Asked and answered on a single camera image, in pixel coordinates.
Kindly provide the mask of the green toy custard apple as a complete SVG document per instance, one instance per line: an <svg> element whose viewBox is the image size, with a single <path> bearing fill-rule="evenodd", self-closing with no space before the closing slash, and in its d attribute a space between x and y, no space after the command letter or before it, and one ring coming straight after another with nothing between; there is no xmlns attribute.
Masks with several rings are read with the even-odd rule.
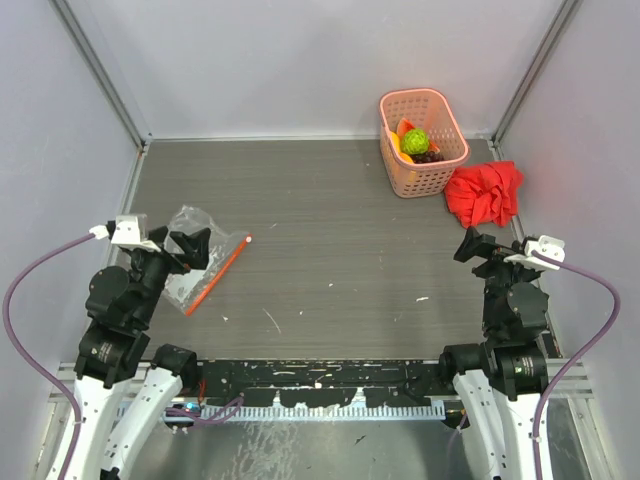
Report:
<svg viewBox="0 0 640 480"><path fill-rule="evenodd" d="M428 151L430 147L429 136L420 128L407 131L400 139L400 142L401 150L408 155L424 153Z"/></svg>

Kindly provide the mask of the pink plastic basket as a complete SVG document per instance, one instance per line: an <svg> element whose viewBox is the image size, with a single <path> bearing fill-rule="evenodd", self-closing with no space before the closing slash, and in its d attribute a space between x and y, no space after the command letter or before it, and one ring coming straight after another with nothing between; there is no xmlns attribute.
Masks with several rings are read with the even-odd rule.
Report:
<svg viewBox="0 0 640 480"><path fill-rule="evenodd" d="M417 198L441 193L470 157L450 105L430 88L389 92L379 102L380 149L395 194Z"/></svg>

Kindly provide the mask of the clear orange zip top bag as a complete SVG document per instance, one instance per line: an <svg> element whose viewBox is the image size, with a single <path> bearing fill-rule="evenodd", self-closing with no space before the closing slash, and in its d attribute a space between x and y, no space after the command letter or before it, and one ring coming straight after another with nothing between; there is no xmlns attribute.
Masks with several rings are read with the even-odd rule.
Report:
<svg viewBox="0 0 640 480"><path fill-rule="evenodd" d="M163 295L191 316L251 243L249 232L227 233L204 210L183 205L168 225L165 250L188 266L170 274Z"/></svg>

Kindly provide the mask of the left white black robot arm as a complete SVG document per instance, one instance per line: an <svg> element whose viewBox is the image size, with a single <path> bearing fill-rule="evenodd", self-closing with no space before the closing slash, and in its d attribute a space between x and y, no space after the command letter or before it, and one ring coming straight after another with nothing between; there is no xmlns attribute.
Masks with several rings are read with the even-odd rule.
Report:
<svg viewBox="0 0 640 480"><path fill-rule="evenodd" d="M194 352L160 347L124 414L118 409L139 370L149 343L146 333L171 275L203 270L209 262L211 231L191 234L167 227L147 230L143 216L121 216L91 229L129 255L129 268L109 266L89 284L85 303L90 325L74 366L72 414L51 479L127 479L154 425L176 396L200 384Z"/></svg>

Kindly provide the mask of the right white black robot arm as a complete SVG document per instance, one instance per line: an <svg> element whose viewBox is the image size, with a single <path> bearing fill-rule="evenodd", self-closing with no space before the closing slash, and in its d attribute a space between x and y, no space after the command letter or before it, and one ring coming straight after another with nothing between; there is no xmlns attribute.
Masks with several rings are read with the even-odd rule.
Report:
<svg viewBox="0 0 640 480"><path fill-rule="evenodd" d="M476 479L535 476L533 419L549 383L537 340L547 328L548 296L534 283L538 271L510 261L521 249L470 227L454 255L483 261L472 272L484 282L484 340L445 347L438 370L442 388L463 403L463 446Z"/></svg>

